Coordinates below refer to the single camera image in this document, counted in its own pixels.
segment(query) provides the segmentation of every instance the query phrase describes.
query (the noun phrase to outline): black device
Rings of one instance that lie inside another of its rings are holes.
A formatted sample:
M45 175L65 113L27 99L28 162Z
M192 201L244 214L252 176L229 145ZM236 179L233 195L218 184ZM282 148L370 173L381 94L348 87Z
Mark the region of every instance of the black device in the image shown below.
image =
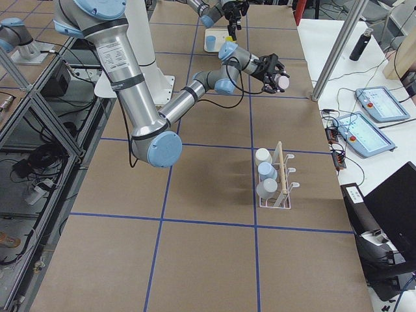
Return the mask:
M356 46L353 48L350 60L358 60L361 54L363 53L365 47L371 39L372 29L367 28L365 32L359 37Z
M63 96L68 89L70 80L71 75L63 61L61 61L40 93L45 97Z
M364 202L403 257L416 261L416 166L407 162Z
M367 282L381 300L398 293L416 270L416 166L407 162L368 195L341 185ZM372 233L378 246L361 234ZM391 251L384 234L395 245Z

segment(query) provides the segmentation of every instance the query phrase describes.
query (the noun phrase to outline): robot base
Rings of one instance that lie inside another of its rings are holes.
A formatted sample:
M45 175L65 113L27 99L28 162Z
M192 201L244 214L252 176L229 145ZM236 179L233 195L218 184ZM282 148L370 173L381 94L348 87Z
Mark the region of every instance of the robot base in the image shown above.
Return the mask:
M164 78L169 82L170 86L165 89L160 89L156 94L150 92L156 106L163 106L167 104L172 98L172 94L174 92L175 76L164 76Z
M52 50L54 45L53 44L44 44L42 42L36 42L37 47L40 51L49 51ZM48 56L48 53L41 53L37 57L32 58L31 60L27 60L26 58L23 58L20 56L20 52L16 51L12 54L11 59L14 64L19 65L39 65L41 64L46 57Z
M155 88L153 84L153 88L151 85L149 91L155 106L164 106L172 98L175 76L163 75L162 71L158 68L157 72L159 74L159 87ZM103 74L98 79L94 93L101 98L116 98L116 94L111 90L109 80Z

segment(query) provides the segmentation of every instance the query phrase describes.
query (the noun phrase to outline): cardboard surface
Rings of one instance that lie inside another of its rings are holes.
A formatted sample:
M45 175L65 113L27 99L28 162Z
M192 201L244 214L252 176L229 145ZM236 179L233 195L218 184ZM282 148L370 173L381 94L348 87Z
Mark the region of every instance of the cardboard surface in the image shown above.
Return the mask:
M157 229L156 221L70 216L31 312L137 311Z
M183 154L167 170L129 168L116 107L73 208L95 217L71 216L31 311L372 311L319 110L304 95L311 85L292 12L250 10L243 25L253 53L300 59L284 60L294 73L291 96L246 95L231 110L198 103L175 128ZM220 64L199 55L195 16L185 5L160 1L152 18L155 50L163 55L158 64L182 83ZM286 28L267 29L277 25ZM231 106L239 97L204 98ZM291 211L260 211L253 156L279 140L299 151L293 166L301 187ZM68 278L74 270L85 279ZM125 285L118 283L123 278Z
M357 258L353 235L260 229L261 311L373 311Z

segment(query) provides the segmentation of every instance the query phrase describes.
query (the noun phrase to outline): white plastic rack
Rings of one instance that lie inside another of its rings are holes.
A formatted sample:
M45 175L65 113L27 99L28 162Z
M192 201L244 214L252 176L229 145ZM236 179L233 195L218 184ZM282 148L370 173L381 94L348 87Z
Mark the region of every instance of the white plastic rack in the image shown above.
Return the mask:
M293 154L283 155L282 143L279 141L272 155L272 166L278 171L278 189L275 195L270 199L263 199L257 195L259 207L273 209L291 209L291 191L300 184L297 182L289 182L289 174L295 173L295 168L288 168L287 161L294 159ZM260 177L256 170L257 184L260 183Z

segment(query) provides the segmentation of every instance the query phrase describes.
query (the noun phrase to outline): blue tape line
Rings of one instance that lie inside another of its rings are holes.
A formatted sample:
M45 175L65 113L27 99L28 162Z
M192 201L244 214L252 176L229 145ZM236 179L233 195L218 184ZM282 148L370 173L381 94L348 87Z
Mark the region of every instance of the blue tape line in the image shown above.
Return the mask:
M259 229L282 229L285 231L301 231L316 233L334 233L334 234L354 234L353 231L343 231L338 229L310 229L306 227L288 227L288 226L257 226Z
M306 96L261 96L261 95L254 95L255 98L273 98L273 99L309 99Z
M205 224L208 226L232 226L236 228L260 228L260 229L280 229L284 231L302 231L302 232L317 232L317 233L334 233L334 234L354 234L353 231L345 231L341 229L313 229L306 227L287 227L287 226L266 226L266 225L254 225L244 223L231 223L231 222L216 222L216 221L203 221L203 220L185 220L175 218L156 218L151 216L129 216L124 214L104 214L104 213L82 213L79 211L70 212L73 216L94 216L98 218L114 218L114 219L132 219L132 220L145 220L145 221L163 221L173 223L185 223L185 224Z
M160 221L160 218L152 218L150 216L128 216L124 214L101 214L101 213L80 213L70 212L72 216L98 216L100 218L115 218L115 219L134 219L134 220L147 220L147 221Z
M7 11L8 13L20 13L20 14L27 14L27 12L21 12L21 11ZM30 14L49 14L49 15L53 15L53 13L49 13L49 12L30 12Z
M149 297L150 297L150 291L151 291L151 284L153 281L153 273L155 272L155 266L156 266L156 257L157 252L159 249L159 242L161 239L161 233L162 233L162 225L163 225L163 217L164 217L164 210L166 209L166 202L168 200L168 193L169 193L169 186L170 186L170 179L172 177L172 168L169 169L169 175L168 175L168 182L166 184L166 190L164 192L164 198L163 198L163 207L162 207L162 213L161 213L161 219L159 221L159 228L157 230L157 238L156 238L156 244L155 249L153 252L153 259L151 261L151 269L150 269L150 276L149 276L149 282L148 282L148 289L146 291L146 299L144 301L144 308L143 312L146 312L148 310L148 304L149 304Z
M246 15L246 24L249 26L248 15ZM250 40L247 31L247 50L250 50ZM248 91L252 91L251 76L248 77ZM252 150L252 192L253 192L253 214L254 214L254 249L255 249L255 280L257 293L257 312L261 312L261 289L260 289L260 260L259 260L259 234L257 231L257 196L255 195L255 166L254 166L254 132L253 132L253 112L252 112L252 95L248 94L248 106L250 108L250 141Z
M55 27L49 27L49 25L51 25L52 23L53 23L53 19L46 25L46 27L41 32L39 32L39 35L36 36L36 39L38 39L44 33L46 29L55 29Z
M234 148L237 150L250 150L251 148L245 148L243 146L227 146L227 145L208 145L208 144L195 144L195 143L183 143L184 146L197 146L205 148Z
M18 2L18 0L14 0L14 2L11 5L9 5L8 7L6 7L6 9L4 11L1 11L0 15L3 14L3 13L5 13L5 12L9 12L9 9L11 7L13 7L16 4L16 2Z
M217 54L203 54L203 53L184 53L184 52L166 52L166 51L155 51L155 54L172 54L172 55L195 55L198 57L218 57ZM304 60L304 58L298 58L298 57L279 57L280 60Z
M38 5L36 5L34 8L33 8L33 10L31 10L30 12L29 12L29 15L28 16L26 16L25 18L23 18L22 20L23 21L25 21L40 5L42 4L42 2L41 1L39 1L39 3L38 3Z
M186 23L163 23L163 22L150 22L149 24L153 25L178 25L178 26L198 26L198 24L186 24ZM286 28L286 27L256 27L256 26L241 26L245 29L276 29L280 31L297 31L296 28ZM223 26L213 26L212 28L224 28Z
M200 220L182 220L182 219L163 219L165 222L175 222L175 223L186 223L186 224L205 224L208 226L233 226L238 228L254 228L252 224L243 224L243 223L228 223L228 222L211 222L211 221L200 221Z

